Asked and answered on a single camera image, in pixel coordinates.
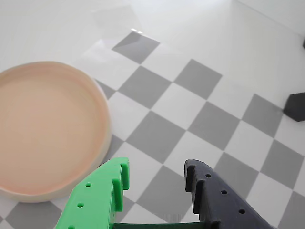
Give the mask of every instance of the checkered floor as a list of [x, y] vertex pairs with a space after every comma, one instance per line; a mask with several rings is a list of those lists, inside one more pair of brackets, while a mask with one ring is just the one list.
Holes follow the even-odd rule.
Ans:
[[[113, 139], [130, 159], [118, 222], [198, 221], [184, 191], [186, 159], [209, 164], [275, 228], [303, 229], [305, 124], [225, 76], [136, 32], [112, 50], [97, 42], [74, 64], [104, 90]], [[67, 198], [0, 197], [0, 229], [53, 229]]]

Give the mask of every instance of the white wall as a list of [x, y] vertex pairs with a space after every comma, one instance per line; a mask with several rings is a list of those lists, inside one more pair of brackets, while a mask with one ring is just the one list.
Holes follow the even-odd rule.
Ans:
[[238, 0], [305, 36], [305, 0]]

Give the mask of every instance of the black object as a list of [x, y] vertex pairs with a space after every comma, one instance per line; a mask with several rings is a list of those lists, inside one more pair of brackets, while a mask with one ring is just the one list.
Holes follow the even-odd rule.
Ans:
[[291, 94], [284, 107], [284, 114], [297, 122], [305, 120], [305, 93]]
[[207, 164], [187, 160], [185, 191], [192, 193], [193, 212], [204, 229], [273, 229]]
[[112, 229], [206, 229], [204, 222], [166, 224], [115, 223]]

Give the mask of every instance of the green plastic part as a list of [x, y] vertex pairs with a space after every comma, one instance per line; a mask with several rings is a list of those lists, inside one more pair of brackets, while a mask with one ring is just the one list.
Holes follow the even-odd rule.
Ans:
[[106, 162], [73, 189], [56, 229], [112, 229], [127, 189], [128, 159]]

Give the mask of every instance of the gray tile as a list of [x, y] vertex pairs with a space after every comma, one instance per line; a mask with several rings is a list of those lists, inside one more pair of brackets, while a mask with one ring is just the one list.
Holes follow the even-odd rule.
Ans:
[[246, 199], [258, 175], [258, 171], [224, 153], [214, 168], [242, 198]]
[[274, 180], [294, 188], [304, 157], [274, 140], [261, 172]]
[[189, 131], [224, 150], [239, 123], [239, 119], [206, 102]]
[[202, 98], [208, 99], [221, 77], [214, 70], [191, 60], [175, 82]]
[[116, 153], [116, 151], [118, 151], [118, 149], [121, 147], [123, 142], [124, 141], [121, 140], [120, 138], [118, 138], [117, 136], [112, 135], [112, 139], [111, 139], [111, 143], [110, 143], [107, 155], [104, 158], [104, 160], [101, 163], [101, 165], [104, 164], [105, 162], [107, 162], [108, 160], [110, 160], [112, 158], [112, 156]]
[[151, 108], [171, 82], [140, 66], [119, 89], [119, 92]]
[[274, 137], [283, 116], [282, 109], [264, 98], [254, 95], [243, 120]]
[[104, 91], [107, 99], [110, 99], [110, 97], [115, 93], [115, 90], [113, 90], [112, 88], [108, 87], [107, 85], [101, 83], [98, 80], [95, 80], [98, 85], [102, 88], [102, 90]]
[[185, 192], [184, 178], [163, 166], [137, 203], [169, 223], [179, 223], [192, 200]]
[[5, 219], [15, 229], [53, 229], [60, 215], [51, 202], [18, 203]]
[[126, 216], [128, 211], [132, 208], [134, 205], [134, 202], [130, 199], [128, 199], [126, 196], [123, 198], [123, 211], [116, 213], [116, 222], [120, 223], [122, 219]]
[[170, 121], [149, 112], [127, 142], [163, 163], [184, 132]]
[[153, 39], [131, 32], [112, 50], [137, 63], [142, 63], [159, 44]]
[[304, 229], [305, 197], [293, 192], [280, 222], [280, 229]]

